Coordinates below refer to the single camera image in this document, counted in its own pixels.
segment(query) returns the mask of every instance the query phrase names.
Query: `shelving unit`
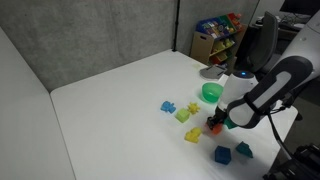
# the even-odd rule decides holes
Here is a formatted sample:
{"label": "shelving unit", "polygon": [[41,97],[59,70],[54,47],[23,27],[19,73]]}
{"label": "shelving unit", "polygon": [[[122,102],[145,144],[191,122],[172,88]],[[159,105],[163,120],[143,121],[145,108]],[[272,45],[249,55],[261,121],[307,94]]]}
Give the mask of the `shelving unit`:
{"label": "shelving unit", "polygon": [[234,63],[246,31],[233,13],[198,22],[190,57],[206,65]]}

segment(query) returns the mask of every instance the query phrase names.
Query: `shelf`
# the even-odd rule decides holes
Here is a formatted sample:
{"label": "shelf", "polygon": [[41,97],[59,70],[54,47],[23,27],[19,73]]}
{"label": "shelf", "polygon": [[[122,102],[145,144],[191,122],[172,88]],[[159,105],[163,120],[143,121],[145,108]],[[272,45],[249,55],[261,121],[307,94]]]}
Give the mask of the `shelf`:
{"label": "shelf", "polygon": [[236,43],[233,43],[233,44],[232,44],[231,46],[229,46],[229,47],[226,47],[226,48],[224,48],[224,49],[221,49],[220,51],[214,52],[214,53],[210,54],[209,57],[214,56],[214,55],[216,55],[216,54],[219,54],[219,53],[221,53],[222,51],[225,51],[225,50],[233,47],[235,44],[236,44]]}

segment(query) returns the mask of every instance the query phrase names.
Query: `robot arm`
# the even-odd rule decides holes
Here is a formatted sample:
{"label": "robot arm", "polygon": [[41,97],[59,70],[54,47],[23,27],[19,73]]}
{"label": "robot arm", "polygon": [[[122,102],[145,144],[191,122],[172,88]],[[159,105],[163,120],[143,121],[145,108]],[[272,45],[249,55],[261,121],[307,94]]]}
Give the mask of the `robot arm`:
{"label": "robot arm", "polygon": [[213,117],[215,122],[207,121],[210,128],[217,119],[226,116],[240,127],[253,128],[277,100],[319,76],[320,11],[297,34],[278,63],[259,83],[250,73],[242,73],[232,74],[226,82]]}

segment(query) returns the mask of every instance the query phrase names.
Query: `floor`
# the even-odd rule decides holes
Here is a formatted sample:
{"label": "floor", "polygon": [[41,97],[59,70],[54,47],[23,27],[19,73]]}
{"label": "floor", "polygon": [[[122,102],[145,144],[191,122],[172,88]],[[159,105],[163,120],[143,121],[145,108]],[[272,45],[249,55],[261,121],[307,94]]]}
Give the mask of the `floor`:
{"label": "floor", "polygon": [[[308,87],[299,95],[294,103],[294,107],[303,116],[302,121],[294,122],[285,144],[291,152],[294,152],[298,146],[313,143],[320,145],[320,78],[312,81]],[[274,163],[286,161],[282,151],[279,152]]]}

